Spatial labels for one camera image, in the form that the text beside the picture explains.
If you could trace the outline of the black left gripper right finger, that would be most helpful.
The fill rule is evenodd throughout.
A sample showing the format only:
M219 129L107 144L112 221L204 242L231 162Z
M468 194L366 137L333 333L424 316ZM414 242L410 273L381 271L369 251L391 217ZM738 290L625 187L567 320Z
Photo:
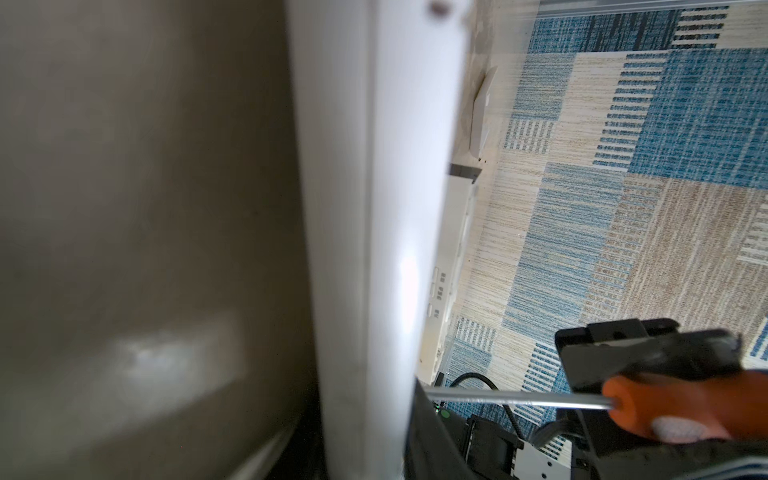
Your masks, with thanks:
M405 479L475 479L416 380L404 453Z

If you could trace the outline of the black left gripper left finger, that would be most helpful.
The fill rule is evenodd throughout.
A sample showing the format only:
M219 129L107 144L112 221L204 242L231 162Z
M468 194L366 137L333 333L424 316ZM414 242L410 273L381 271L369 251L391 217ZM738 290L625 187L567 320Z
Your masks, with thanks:
M327 468L319 390L315 389L286 447L282 479L326 479Z

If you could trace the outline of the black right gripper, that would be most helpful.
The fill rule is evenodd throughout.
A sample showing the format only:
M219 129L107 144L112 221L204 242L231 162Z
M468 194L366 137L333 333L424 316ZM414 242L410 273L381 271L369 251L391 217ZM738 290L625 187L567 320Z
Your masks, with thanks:
M672 319L628 319L560 330L555 346L574 393L596 394L615 375L700 381L740 369L767 370L767 333L751 342L723 329L679 332ZM560 410L574 437L574 479L764 479L764 440L664 445L616 426L605 411Z

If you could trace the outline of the orange handled screwdriver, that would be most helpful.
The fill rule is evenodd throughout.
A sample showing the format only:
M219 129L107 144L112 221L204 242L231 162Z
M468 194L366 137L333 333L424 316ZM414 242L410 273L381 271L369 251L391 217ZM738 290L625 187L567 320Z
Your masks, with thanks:
M649 440L767 438L767 375L754 370L688 381L658 374L614 376L599 394L427 387L431 400L605 411L620 429Z

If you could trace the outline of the small white battery cover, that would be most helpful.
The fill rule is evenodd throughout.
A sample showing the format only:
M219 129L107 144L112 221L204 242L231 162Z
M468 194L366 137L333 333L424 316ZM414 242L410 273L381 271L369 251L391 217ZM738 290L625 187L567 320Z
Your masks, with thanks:
M469 153L476 159L480 159L489 135L486 114L497 71L498 67L493 66L486 72L472 106Z

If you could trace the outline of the white remote with grey screen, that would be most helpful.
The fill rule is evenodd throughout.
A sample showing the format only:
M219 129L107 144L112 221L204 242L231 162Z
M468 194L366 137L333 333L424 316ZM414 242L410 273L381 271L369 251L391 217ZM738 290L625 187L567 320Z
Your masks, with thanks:
M286 5L332 479L402 471L472 7Z

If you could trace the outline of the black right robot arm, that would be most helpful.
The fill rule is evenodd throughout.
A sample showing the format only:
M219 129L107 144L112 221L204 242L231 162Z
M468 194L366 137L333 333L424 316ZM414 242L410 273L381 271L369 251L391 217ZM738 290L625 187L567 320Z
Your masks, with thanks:
M477 479L763 479L767 363L723 329L564 329L520 392L461 375L435 403Z

